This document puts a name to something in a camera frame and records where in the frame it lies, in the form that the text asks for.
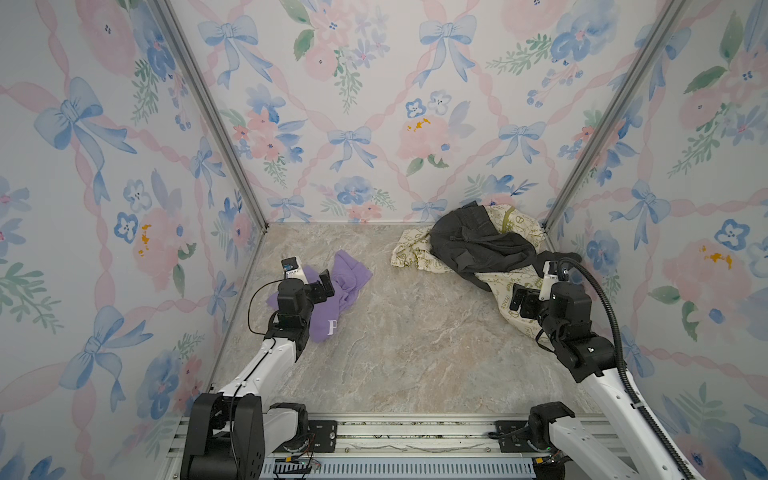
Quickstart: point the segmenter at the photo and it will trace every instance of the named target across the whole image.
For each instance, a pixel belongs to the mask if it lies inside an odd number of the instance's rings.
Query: cream patterned cloth
[[[485,207],[488,216],[500,233],[516,232],[531,242],[537,252],[542,250],[546,234],[536,220],[521,214],[508,205],[491,205]],[[400,241],[392,252],[393,266],[415,266],[419,270],[432,273],[453,273],[442,261],[433,256],[429,245],[431,227],[410,228],[402,232]],[[532,266],[526,266],[511,272],[476,273],[476,277],[486,282],[498,303],[498,311],[512,325],[525,335],[535,338],[540,330],[535,320],[524,319],[517,312],[509,309],[512,300],[512,286],[519,283],[523,286],[541,288],[541,278]]]

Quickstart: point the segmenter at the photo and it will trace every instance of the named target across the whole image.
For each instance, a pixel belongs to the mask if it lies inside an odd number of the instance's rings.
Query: purple cloth
[[[320,280],[320,275],[311,266],[304,266],[303,269],[308,282]],[[358,293],[372,276],[373,273],[365,265],[353,259],[347,252],[336,252],[331,271],[331,284],[336,293],[325,302],[316,304],[312,311],[310,339],[313,342],[321,343],[333,335],[339,314],[355,303]],[[266,304],[277,310],[277,293],[266,299]]]

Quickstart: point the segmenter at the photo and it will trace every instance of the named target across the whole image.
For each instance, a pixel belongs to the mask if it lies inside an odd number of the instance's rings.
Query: wall
[[[0,32],[0,478],[153,478],[256,228],[144,3]]]
[[[299,222],[543,218],[663,4],[172,3],[262,210]]]
[[[708,480],[768,478],[766,28],[764,0],[691,2],[557,233],[608,291],[645,398]]]

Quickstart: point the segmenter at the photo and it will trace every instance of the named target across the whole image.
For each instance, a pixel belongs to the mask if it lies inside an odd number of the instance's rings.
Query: cream shirt with green print
[[[491,205],[485,207],[485,210],[493,226],[500,233],[519,233],[533,244],[536,252],[542,250],[546,234],[536,220],[508,205]],[[415,266],[419,270],[432,273],[452,273],[453,270],[429,252],[431,229],[431,227],[410,228],[402,232],[400,241],[392,252],[391,264],[400,267]],[[498,311],[502,316],[525,335],[535,338],[540,330],[538,322],[524,319],[517,312],[510,311],[509,303],[512,300],[512,286],[516,283],[541,288],[541,278],[536,274],[536,270],[532,266],[526,266],[511,272],[476,273],[475,276],[491,287],[498,303]],[[546,336],[543,336],[541,341],[545,342]]]

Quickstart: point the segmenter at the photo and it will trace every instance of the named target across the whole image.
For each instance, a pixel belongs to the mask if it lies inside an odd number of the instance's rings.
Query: gray stone surface
[[[403,225],[273,224],[247,287],[280,278],[280,260],[298,256],[316,270],[333,267],[346,250],[373,278],[337,333],[309,342],[271,402],[299,402],[311,412],[526,413],[543,402],[562,401],[576,413],[599,412],[554,355],[509,325],[493,296],[454,274],[389,265]],[[251,322],[266,329],[272,313],[253,301]],[[221,386],[251,360],[261,344],[240,308],[224,346],[214,382]]]

